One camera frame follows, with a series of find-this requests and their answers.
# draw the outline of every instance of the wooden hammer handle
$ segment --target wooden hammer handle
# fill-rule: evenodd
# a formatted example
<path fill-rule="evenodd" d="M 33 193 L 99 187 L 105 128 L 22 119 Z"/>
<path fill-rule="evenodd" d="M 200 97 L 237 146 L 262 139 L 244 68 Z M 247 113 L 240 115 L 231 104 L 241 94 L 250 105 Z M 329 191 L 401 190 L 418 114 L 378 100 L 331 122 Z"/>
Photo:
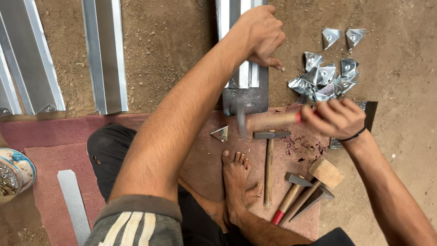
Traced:
<path fill-rule="evenodd" d="M 264 190 L 264 205 L 270 207 L 272 205 L 272 162 L 273 162 L 274 139 L 267 140 L 267 156 L 266 156 L 266 183 Z"/>
<path fill-rule="evenodd" d="M 279 226 L 284 226 L 286 222 L 289 222 L 296 212 L 302 207 L 306 200 L 314 193 L 314 191 L 320 186 L 322 182 L 316 179 L 312 184 L 312 187 L 308 187 L 302 195 L 293 203 L 290 209 L 284 214 L 284 219 L 280 222 Z"/>
<path fill-rule="evenodd" d="M 252 116 L 247 119 L 246 128 L 248 131 L 265 129 L 267 126 L 279 126 L 301 122 L 301 114 L 284 113 L 272 116 Z"/>
<path fill-rule="evenodd" d="M 282 200 L 281 205 L 279 206 L 279 209 L 276 211 L 276 214 L 274 215 L 272 219 L 272 223 L 277 225 L 282 219 L 282 216 L 284 216 L 284 213 L 287 211 L 288 206 L 290 206 L 291 201 L 293 201 L 294 197 L 296 196 L 298 190 L 300 188 L 300 185 L 294 184 L 291 186 L 290 190 L 288 191 L 285 198 Z"/>

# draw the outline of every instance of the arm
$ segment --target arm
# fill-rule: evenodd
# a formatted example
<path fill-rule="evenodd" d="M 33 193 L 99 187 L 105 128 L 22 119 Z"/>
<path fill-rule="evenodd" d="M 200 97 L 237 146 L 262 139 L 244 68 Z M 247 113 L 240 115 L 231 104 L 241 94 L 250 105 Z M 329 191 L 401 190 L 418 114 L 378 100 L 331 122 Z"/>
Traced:
<path fill-rule="evenodd" d="M 177 203 L 179 170 L 234 71 L 246 59 L 281 68 L 271 57 L 285 39 L 274 12 L 273 6 L 259 6 L 244 13 L 171 89 L 135 136 L 110 201 L 144 194 Z"/>
<path fill-rule="evenodd" d="M 302 118 L 311 128 L 339 139 L 347 139 L 364 126 L 365 113 L 349 99 L 316 104 L 317 115 L 309 107 Z M 437 234 L 417 202 L 396 176 L 368 130 L 342 145 L 366 187 L 376 220 L 389 245 L 437 245 Z"/>

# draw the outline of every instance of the black wristband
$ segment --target black wristband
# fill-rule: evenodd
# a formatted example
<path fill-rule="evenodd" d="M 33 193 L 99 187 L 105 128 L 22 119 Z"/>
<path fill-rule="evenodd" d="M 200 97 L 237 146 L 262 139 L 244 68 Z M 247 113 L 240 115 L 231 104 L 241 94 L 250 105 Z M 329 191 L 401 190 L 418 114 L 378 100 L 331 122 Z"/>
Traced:
<path fill-rule="evenodd" d="M 346 138 L 346 139 L 339 139 L 338 141 L 344 142 L 344 141 L 348 141 L 351 140 L 353 138 L 358 137 L 362 132 L 364 132 L 364 130 L 366 129 L 366 126 L 363 127 L 363 129 L 361 129 L 361 131 L 359 131 L 357 134 L 351 136 L 350 138 Z"/>

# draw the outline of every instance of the aluminum profile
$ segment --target aluminum profile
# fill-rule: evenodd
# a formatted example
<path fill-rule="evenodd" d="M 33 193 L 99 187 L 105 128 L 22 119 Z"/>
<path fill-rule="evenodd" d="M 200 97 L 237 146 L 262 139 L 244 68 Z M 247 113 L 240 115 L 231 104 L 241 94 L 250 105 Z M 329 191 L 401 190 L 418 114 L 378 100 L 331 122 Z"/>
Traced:
<path fill-rule="evenodd" d="M 26 114 L 65 110 L 34 0 L 0 0 L 0 44 Z"/>
<path fill-rule="evenodd" d="M 0 117 L 21 114 L 14 84 L 0 45 Z"/>
<path fill-rule="evenodd" d="M 82 0 L 82 14 L 96 111 L 128 111 L 120 0 Z"/>
<path fill-rule="evenodd" d="M 218 40 L 220 41 L 229 32 L 231 27 L 238 20 L 240 15 L 253 7 L 267 5 L 268 1 L 263 0 L 216 0 Z M 260 69 L 257 63 L 244 61 L 232 75 L 225 88 L 248 89 L 259 87 Z"/>

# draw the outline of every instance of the metal strip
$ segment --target metal strip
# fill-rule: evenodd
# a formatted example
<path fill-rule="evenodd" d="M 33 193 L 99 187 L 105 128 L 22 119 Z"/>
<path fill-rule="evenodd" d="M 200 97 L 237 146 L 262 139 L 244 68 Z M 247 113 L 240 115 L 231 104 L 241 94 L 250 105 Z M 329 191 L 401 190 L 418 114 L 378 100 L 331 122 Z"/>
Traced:
<path fill-rule="evenodd" d="M 82 0 L 94 104 L 100 114 L 128 111 L 120 6 L 120 0 Z"/>
<path fill-rule="evenodd" d="M 58 181 L 61 186 L 62 194 L 64 195 L 65 203 L 67 204 L 77 244 L 83 246 L 91 234 L 91 230 L 87 214 L 85 213 L 85 207 L 83 206 L 76 175 L 70 169 L 62 170 L 58 172 Z"/>
<path fill-rule="evenodd" d="M 0 44 L 26 114 L 65 110 L 34 0 L 0 0 Z"/>
<path fill-rule="evenodd" d="M 14 84 L 0 45 L 0 117 L 21 114 Z"/>
<path fill-rule="evenodd" d="M 238 20 L 240 15 L 250 8 L 268 4 L 263 0 L 216 0 L 218 38 L 221 40 L 229 32 L 229 29 Z M 259 87 L 260 66 L 256 63 L 244 61 L 235 71 L 225 88 L 248 89 Z"/>

